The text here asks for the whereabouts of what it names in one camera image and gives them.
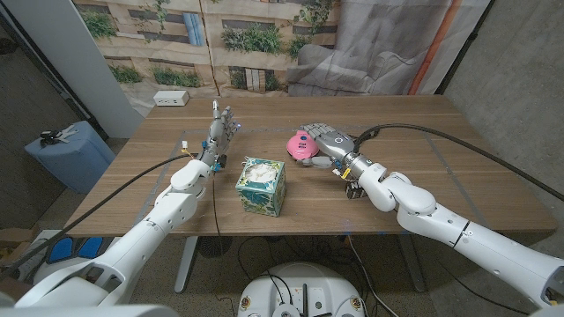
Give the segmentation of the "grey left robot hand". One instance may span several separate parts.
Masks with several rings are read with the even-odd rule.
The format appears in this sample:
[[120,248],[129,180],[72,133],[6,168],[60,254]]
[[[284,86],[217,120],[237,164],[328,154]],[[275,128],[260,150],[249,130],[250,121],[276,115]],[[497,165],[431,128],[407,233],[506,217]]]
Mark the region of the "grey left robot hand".
[[197,159],[207,164],[212,171],[218,171],[226,165],[226,151],[241,125],[233,120],[231,107],[227,106],[221,111],[217,100],[212,102],[212,116],[208,136],[203,143],[203,151]]

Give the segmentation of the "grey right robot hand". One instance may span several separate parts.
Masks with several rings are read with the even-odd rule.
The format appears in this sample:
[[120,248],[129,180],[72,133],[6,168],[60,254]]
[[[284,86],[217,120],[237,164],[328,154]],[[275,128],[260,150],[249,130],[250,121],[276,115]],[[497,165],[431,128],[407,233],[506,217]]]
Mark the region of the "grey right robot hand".
[[315,141],[319,150],[333,159],[336,167],[358,179],[373,162],[354,149],[354,141],[345,132],[335,130],[325,123],[310,123],[301,126]]

